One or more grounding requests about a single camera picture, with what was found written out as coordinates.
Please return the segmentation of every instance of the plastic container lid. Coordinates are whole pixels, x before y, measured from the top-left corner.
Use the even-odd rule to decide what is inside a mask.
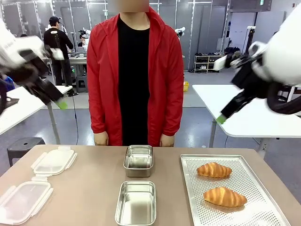
[[[59,146],[58,149],[43,153],[32,165],[33,173],[39,176],[51,176],[63,172],[69,168],[77,153],[69,146]]]
[[[48,182],[28,181],[18,187],[10,187],[0,198],[0,223],[24,223],[38,213],[52,191]]]

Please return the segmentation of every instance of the shoe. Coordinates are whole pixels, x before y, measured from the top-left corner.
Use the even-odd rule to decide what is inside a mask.
[[[73,92],[73,93],[68,93],[68,97],[74,97],[77,96],[79,93]]]

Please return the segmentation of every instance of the yellow object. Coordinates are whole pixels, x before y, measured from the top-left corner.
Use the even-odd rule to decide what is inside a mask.
[[[189,87],[189,83],[187,81],[185,81],[184,82],[184,89],[183,89],[183,91],[187,92],[188,91],[188,87]]]

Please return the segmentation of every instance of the bread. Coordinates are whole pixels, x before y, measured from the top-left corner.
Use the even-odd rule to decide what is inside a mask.
[[[205,177],[223,178],[228,175],[232,170],[229,167],[222,166],[216,162],[207,163],[198,168],[198,174]]]
[[[226,207],[238,207],[247,202],[246,197],[226,187],[217,187],[203,194],[206,201]]]

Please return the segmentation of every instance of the green fingertip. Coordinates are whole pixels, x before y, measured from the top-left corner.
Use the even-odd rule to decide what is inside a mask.
[[[227,118],[225,117],[225,116],[223,116],[222,114],[217,118],[217,122],[219,123],[219,124],[224,124],[224,122],[227,120]]]
[[[68,105],[66,102],[62,101],[62,102],[57,102],[56,105],[61,108],[61,109],[67,109]]]

